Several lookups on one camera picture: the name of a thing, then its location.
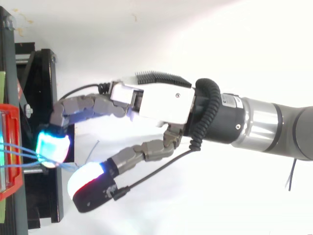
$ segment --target white wall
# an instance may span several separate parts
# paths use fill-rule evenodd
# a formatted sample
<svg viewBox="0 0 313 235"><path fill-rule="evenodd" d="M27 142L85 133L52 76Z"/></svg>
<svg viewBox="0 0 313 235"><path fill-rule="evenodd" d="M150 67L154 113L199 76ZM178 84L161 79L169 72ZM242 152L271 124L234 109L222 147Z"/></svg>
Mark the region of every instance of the white wall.
<svg viewBox="0 0 313 235"><path fill-rule="evenodd" d="M312 105L311 0L0 0L16 16L17 42L36 42L58 55L58 97L91 82L136 71L214 79L232 92L290 106ZM75 151L83 163L125 146L160 138L162 130L99 118L77 125ZM188 147L188 139L182 152ZM119 178L129 184L160 163L139 164ZM44 221L33 235L308 235L313 233L312 164L205 143L132 190L79 214L66 193L65 217Z"/></svg>

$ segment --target black mounting frame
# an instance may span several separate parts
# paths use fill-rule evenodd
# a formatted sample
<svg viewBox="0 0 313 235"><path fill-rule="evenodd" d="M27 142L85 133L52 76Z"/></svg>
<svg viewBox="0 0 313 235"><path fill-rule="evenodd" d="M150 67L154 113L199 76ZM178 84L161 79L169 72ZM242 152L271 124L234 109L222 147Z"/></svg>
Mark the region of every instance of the black mounting frame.
<svg viewBox="0 0 313 235"><path fill-rule="evenodd" d="M0 7L0 23L10 14ZM23 55L26 59L16 60ZM49 49L35 51L35 43L14 43L13 31L0 27L0 71L6 71L5 101L20 107L22 145L36 147L39 127L49 121L57 101L55 54ZM28 118L26 104L33 109ZM74 125L68 129L71 146L66 162L74 161ZM0 234L26 235L40 228L40 218L60 222L64 216L61 169L42 167L42 173L24 175L24 185L6 200L5 223Z"/></svg>

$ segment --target gray metal finger link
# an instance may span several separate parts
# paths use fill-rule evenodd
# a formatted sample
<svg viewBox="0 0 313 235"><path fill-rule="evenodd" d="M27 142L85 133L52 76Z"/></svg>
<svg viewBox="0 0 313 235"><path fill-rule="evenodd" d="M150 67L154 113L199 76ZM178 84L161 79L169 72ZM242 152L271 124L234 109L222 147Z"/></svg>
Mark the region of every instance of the gray metal finger link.
<svg viewBox="0 0 313 235"><path fill-rule="evenodd" d="M53 106L50 124L63 127L89 118L111 114L121 118L126 115L127 109L127 105L117 106L105 95L77 96L60 100Z"/></svg>
<svg viewBox="0 0 313 235"><path fill-rule="evenodd" d="M172 156L174 149L179 146L182 137L182 126L169 125L162 140L144 142L142 145L135 145L125 148L111 157L117 166L119 174L132 169L142 160L159 161L162 158Z"/></svg>

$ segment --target black cable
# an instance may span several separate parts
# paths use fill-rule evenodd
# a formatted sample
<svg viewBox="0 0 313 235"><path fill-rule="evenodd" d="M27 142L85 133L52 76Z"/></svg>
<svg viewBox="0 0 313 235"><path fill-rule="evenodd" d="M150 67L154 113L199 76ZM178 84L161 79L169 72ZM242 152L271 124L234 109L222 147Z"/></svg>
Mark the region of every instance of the black cable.
<svg viewBox="0 0 313 235"><path fill-rule="evenodd" d="M76 88L75 90L69 92L69 93L66 93L64 96L62 96L60 99L65 99L66 97L70 96L71 94L75 93L75 92L78 92L78 91L81 91L83 89L86 89L86 88L89 88L89 87L99 87L98 84L89 84L89 85L85 85L85 86L82 86L82 87L79 87L79 88Z"/></svg>
<svg viewBox="0 0 313 235"><path fill-rule="evenodd" d="M188 155L189 153L192 153L192 152L194 152L194 151L193 150L188 150L188 151L178 155L177 157L173 158L172 160L170 160L169 162L167 162L166 164L164 164L160 168L158 168L155 171L151 172L149 175L143 177L141 180L138 180L137 182L135 182L132 185L130 185L129 188L132 189L132 188L136 187L137 185L140 185L141 183L143 183L146 180L150 179L152 176L158 174L160 171L162 171L163 169L165 169L166 167L168 167L172 163L176 162L180 158L182 158L182 157L184 157L184 156L186 156L186 155Z"/></svg>
<svg viewBox="0 0 313 235"><path fill-rule="evenodd" d="M290 172L290 179L289 179L289 189L288 191L291 191L291 184L292 184L292 176L293 176L293 171L294 171L294 167L295 167L295 163L297 162L297 158L295 158L293 160L293 164L292 164L292 168L291 168L291 172Z"/></svg>
<svg viewBox="0 0 313 235"><path fill-rule="evenodd" d="M196 81L196 88L209 98L205 112L191 133L189 148L193 151L200 151L202 140L207 134L209 126L213 122L221 105L221 93L219 86L208 78L202 78Z"/></svg>
<svg viewBox="0 0 313 235"><path fill-rule="evenodd" d="M149 175L143 177L142 179L138 180L137 182L133 183L132 185L126 186L126 187L123 187L123 188L120 188L120 189L116 190L114 192L113 199L115 201L120 199L121 197L125 196L126 193L128 193L132 188L134 188L134 187L140 185L141 183L145 182L146 180L150 179L152 176L158 174L160 171L164 170L165 168L167 168L172 163L176 162L180 158L182 158L182 157L184 157L184 156L186 156L186 155L188 155L189 153L192 153L192 152L194 152L194 150L188 150L188 151L178 155L177 157L173 158L172 160L170 160L169 162L167 162L166 164L164 164L160 168L158 168L155 171L151 172Z"/></svg>

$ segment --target red plastic box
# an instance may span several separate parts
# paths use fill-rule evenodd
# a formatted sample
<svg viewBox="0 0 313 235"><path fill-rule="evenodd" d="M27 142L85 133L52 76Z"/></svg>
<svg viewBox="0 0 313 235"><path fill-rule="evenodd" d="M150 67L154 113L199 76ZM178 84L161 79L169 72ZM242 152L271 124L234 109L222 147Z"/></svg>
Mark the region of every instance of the red plastic box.
<svg viewBox="0 0 313 235"><path fill-rule="evenodd" d="M0 121L0 142L20 146L19 108L9 104L0 104ZM21 153L21 150L15 147L4 146L2 144L0 144L0 149ZM22 164L22 158L15 154L0 152L0 164ZM15 193L22 185L23 178L21 167L0 168L0 201Z"/></svg>

